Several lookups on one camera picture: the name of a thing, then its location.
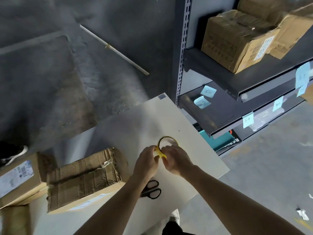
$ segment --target person's left hand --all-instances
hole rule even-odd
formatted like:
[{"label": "person's left hand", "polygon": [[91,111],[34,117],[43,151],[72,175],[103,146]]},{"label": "person's left hand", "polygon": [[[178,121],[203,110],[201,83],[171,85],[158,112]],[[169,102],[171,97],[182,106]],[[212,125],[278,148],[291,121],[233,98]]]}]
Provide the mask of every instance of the person's left hand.
[{"label": "person's left hand", "polygon": [[150,147],[146,147],[140,153],[133,173],[137,180],[143,180],[144,183],[148,183],[151,177],[156,174],[159,166],[159,156],[153,156],[155,148],[156,146],[152,145]]}]

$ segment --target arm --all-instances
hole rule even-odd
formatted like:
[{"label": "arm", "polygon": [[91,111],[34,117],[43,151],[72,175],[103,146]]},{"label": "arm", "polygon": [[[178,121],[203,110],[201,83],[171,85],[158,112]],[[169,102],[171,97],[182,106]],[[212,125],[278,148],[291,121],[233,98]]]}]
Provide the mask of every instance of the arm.
[{"label": "arm", "polygon": [[166,146],[165,168],[185,178],[204,198],[232,235],[298,234],[296,227],[232,187],[205,173],[180,147]]},{"label": "arm", "polygon": [[155,146],[145,148],[136,162],[134,173],[125,185],[109,199],[74,235],[92,233],[122,235],[144,187],[157,172],[159,156]]}]

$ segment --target long white rod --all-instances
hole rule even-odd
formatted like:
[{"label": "long white rod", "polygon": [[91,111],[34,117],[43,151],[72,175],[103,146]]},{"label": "long white rod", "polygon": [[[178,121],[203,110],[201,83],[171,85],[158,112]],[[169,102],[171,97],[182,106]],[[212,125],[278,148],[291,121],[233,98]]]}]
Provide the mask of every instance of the long white rod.
[{"label": "long white rod", "polygon": [[139,65],[137,65],[136,63],[134,63],[133,61],[131,61],[128,57],[126,57],[125,55],[123,55],[121,52],[119,52],[118,50],[116,50],[114,47],[112,47],[111,45],[109,45],[107,42],[105,42],[103,39],[100,39],[98,36],[96,36],[94,33],[92,33],[90,30],[86,29],[85,27],[83,27],[82,25],[80,25],[80,27],[86,31],[88,34],[90,34],[91,36],[95,37],[97,40],[99,40],[101,43],[103,43],[107,48],[113,50],[115,53],[117,53],[118,55],[120,55],[123,59],[125,59],[127,62],[129,62],[130,64],[132,64],[133,66],[135,66],[136,68],[138,68],[140,71],[142,71],[145,75],[149,75],[149,73],[144,70],[142,67],[140,67]]}]

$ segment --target person's right hand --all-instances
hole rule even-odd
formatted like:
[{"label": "person's right hand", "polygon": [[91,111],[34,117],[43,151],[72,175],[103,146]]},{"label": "person's right hand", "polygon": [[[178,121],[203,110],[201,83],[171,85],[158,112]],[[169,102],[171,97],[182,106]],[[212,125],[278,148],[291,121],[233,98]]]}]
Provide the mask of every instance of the person's right hand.
[{"label": "person's right hand", "polygon": [[162,147],[161,151],[167,157],[167,159],[162,157],[163,164],[171,173],[183,177],[184,173],[192,168],[193,163],[181,147],[166,146]]}]

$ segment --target blue sticky note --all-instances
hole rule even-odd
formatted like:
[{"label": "blue sticky note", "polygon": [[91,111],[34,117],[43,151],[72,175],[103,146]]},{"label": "blue sticky note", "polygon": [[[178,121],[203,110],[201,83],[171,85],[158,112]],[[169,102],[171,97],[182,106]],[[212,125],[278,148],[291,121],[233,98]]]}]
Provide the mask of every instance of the blue sticky note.
[{"label": "blue sticky note", "polygon": [[300,88],[301,86],[307,84],[310,80],[310,62],[307,62],[295,71],[295,88]]},{"label": "blue sticky note", "polygon": [[253,112],[250,112],[242,117],[244,128],[248,127],[249,125],[254,123],[254,115]]},{"label": "blue sticky note", "polygon": [[278,98],[276,101],[274,101],[274,107],[273,107],[273,112],[281,107],[283,104],[284,96]]},{"label": "blue sticky note", "polygon": [[201,94],[207,97],[213,98],[215,92],[216,92],[216,89],[209,87],[209,86],[204,86],[203,90],[201,91]]},{"label": "blue sticky note", "polygon": [[194,103],[196,106],[198,106],[200,109],[204,109],[205,107],[209,106],[211,103],[208,102],[204,96],[200,96],[199,98],[194,100]]},{"label": "blue sticky note", "polygon": [[306,83],[306,84],[304,84],[303,86],[301,86],[301,87],[299,88],[297,97],[300,96],[300,95],[302,95],[302,94],[304,94],[304,93],[306,92],[306,87],[307,87],[307,85],[308,85],[308,84]]}]

